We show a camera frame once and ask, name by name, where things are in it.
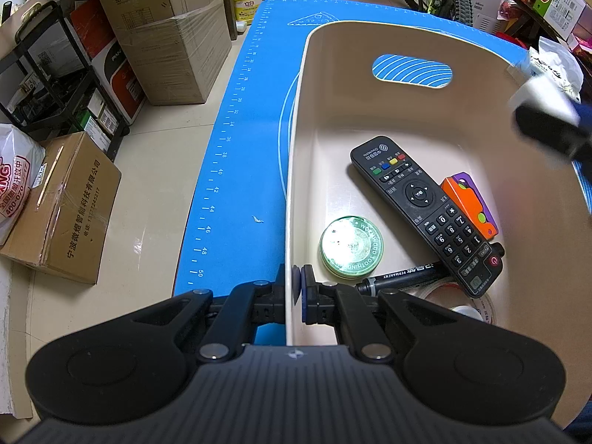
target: blue silicone mat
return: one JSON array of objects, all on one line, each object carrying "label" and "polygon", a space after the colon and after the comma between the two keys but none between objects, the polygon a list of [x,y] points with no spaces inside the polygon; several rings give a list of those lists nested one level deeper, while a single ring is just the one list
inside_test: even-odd
[{"label": "blue silicone mat", "polygon": [[[426,28],[488,48],[511,63],[525,56],[516,45],[425,13],[344,0],[263,2],[236,61],[203,158],[175,295],[197,287],[226,295],[241,282],[275,279],[283,263],[288,143],[304,43],[319,25],[339,20]],[[380,78],[446,84],[449,68],[441,64],[435,68],[434,63],[384,55],[375,62],[374,72]],[[282,333],[282,329],[258,332],[258,341],[281,343]]]}]

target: tile floor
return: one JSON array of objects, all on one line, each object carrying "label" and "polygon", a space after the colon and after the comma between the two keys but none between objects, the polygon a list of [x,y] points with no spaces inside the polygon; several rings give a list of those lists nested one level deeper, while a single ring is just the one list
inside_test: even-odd
[{"label": "tile floor", "polygon": [[[356,1],[404,6],[402,0]],[[239,36],[233,42],[204,105],[144,106],[115,160],[122,178],[98,283],[89,286],[33,274],[28,357],[64,334],[171,296],[199,168],[244,39]],[[12,442],[36,421],[0,416],[0,437]]]}]

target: orange and purple toy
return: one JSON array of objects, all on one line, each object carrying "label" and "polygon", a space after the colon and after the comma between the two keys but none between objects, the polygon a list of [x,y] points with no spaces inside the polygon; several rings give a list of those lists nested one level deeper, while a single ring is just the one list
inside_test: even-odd
[{"label": "orange and purple toy", "polygon": [[498,234],[497,225],[477,185],[468,173],[461,172],[444,179],[442,190],[457,204],[479,232],[490,240]]}]

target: metal bolt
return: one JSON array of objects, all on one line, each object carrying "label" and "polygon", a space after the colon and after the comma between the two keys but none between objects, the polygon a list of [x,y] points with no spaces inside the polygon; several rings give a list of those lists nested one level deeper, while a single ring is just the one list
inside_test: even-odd
[{"label": "metal bolt", "polygon": [[217,342],[206,344],[205,346],[202,346],[202,348],[200,348],[199,350],[199,354],[202,357],[212,360],[221,359],[222,357],[227,355],[228,352],[228,347],[226,347],[224,344],[218,344]]},{"label": "metal bolt", "polygon": [[384,344],[366,344],[362,347],[362,354],[369,359],[384,359],[391,354],[391,348]]}]

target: remote control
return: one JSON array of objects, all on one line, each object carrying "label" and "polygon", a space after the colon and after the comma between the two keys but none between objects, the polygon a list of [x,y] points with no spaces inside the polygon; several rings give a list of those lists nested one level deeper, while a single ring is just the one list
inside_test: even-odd
[{"label": "remote control", "polygon": [[425,171],[388,137],[354,148],[351,163],[405,216],[470,297],[481,297],[501,274],[498,252]]}]

